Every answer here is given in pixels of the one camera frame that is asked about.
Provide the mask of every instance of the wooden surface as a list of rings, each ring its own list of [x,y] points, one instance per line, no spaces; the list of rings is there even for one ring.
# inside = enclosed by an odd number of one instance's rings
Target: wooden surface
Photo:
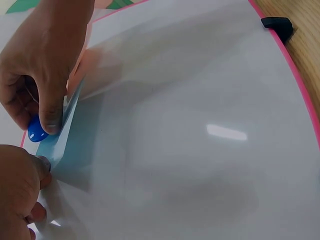
[[[286,44],[320,119],[320,0],[255,0],[266,16],[287,17],[294,35]]]

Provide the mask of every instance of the hand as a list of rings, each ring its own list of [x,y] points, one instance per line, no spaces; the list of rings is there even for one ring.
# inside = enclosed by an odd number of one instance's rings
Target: hand
[[[72,1],[42,0],[0,55],[0,102],[23,130],[39,114],[48,134],[60,131],[67,80],[89,21],[84,14],[72,14],[69,3]]]
[[[42,221],[46,210],[36,202],[52,180],[50,163],[23,148],[0,145],[0,239],[34,240],[27,224]]]

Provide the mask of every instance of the white surface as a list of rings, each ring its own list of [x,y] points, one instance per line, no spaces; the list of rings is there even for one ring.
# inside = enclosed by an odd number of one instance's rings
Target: white surface
[[[38,240],[319,239],[314,130],[246,0],[139,4],[89,45],[112,85],[78,103]]]

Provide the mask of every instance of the black clip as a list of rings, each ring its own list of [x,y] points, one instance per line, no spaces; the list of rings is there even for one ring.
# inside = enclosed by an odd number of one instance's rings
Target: black clip
[[[261,22],[265,28],[273,29],[283,44],[285,44],[294,33],[292,23],[287,17],[269,16],[262,18]]]

